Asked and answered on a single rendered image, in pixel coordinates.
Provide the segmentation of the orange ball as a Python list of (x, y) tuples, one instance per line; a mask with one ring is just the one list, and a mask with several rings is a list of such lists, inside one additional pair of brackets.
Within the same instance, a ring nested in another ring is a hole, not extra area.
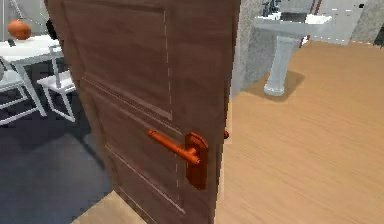
[(20, 20), (13, 20), (8, 24), (8, 33), (17, 40), (27, 40), (31, 36), (31, 28)]

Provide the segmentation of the white pedestal sink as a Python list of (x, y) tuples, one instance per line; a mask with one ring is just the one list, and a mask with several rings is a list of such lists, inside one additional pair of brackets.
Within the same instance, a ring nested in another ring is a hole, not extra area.
[(257, 16), (254, 27), (271, 31), (276, 35), (276, 48), (270, 74), (264, 92), (271, 96), (282, 96), (291, 56), (302, 39), (318, 34), (332, 20), (331, 16), (307, 13), (277, 12), (268, 16)]

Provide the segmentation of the white chair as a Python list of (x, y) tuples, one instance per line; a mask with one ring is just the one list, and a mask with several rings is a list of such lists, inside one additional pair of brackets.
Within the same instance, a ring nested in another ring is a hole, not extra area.
[(9, 91), (11, 89), (17, 89), (21, 95), (20, 98), (0, 104), (0, 110), (20, 103), (28, 99), (25, 91), (23, 90), (24, 80), (21, 75), (15, 70), (8, 68), (2, 57), (0, 57), (0, 64), (3, 67), (3, 73), (0, 75), (0, 93)]
[[(59, 57), (63, 57), (64, 53), (62, 52), (61, 46), (59, 44), (49, 46), (48, 49), (49, 49), (49, 55), (51, 58), (53, 74), (51, 76), (47, 76), (45, 78), (39, 79), (37, 83), (42, 87), (44, 91), (44, 94), (48, 101), (49, 108), (53, 112), (62, 116), (63, 118), (71, 122), (75, 122), (76, 119), (72, 111), (71, 105), (69, 103), (67, 94), (74, 92), (76, 90), (76, 87), (72, 80), (70, 70), (65, 70), (63, 72), (60, 72), (58, 70), (58, 65), (57, 65), (57, 59)], [(53, 100), (49, 91), (56, 92), (61, 96), (63, 103), (67, 109), (67, 113), (64, 113), (54, 107)]]

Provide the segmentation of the brown wooden room door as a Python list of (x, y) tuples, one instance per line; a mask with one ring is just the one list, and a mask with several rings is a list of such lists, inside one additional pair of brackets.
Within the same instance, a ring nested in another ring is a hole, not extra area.
[[(214, 224), (240, 0), (44, 3), (114, 191), (147, 224)], [(149, 129), (204, 138), (204, 190)]]

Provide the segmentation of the dark sink faucet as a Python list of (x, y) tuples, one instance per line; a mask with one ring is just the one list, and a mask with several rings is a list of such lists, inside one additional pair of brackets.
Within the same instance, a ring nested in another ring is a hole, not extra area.
[(279, 3), (281, 0), (268, 0), (267, 2), (263, 3), (263, 11), (262, 16), (267, 17), (268, 15), (271, 15), (272, 13), (276, 13), (279, 11)]

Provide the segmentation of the white table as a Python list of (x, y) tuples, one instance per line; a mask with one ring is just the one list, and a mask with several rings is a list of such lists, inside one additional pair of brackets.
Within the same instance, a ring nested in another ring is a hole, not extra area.
[(35, 107), (12, 117), (0, 120), (0, 125), (8, 124), (35, 111), (38, 111), (43, 117), (46, 116), (46, 111), (25, 71), (25, 66), (48, 61), (50, 59), (49, 48), (58, 45), (59, 41), (51, 39), (49, 35), (41, 35), (30, 37), (24, 41), (15, 40), (14, 43), (15, 46), (10, 46), (6, 41), (0, 42), (0, 61), (4, 63), (6, 69), (15, 67), (15, 70), (12, 70), (10, 74), (18, 74), (20, 76), (20, 83), (16, 85), (16, 88), (24, 86), (31, 96), (31, 99), (34, 101)]

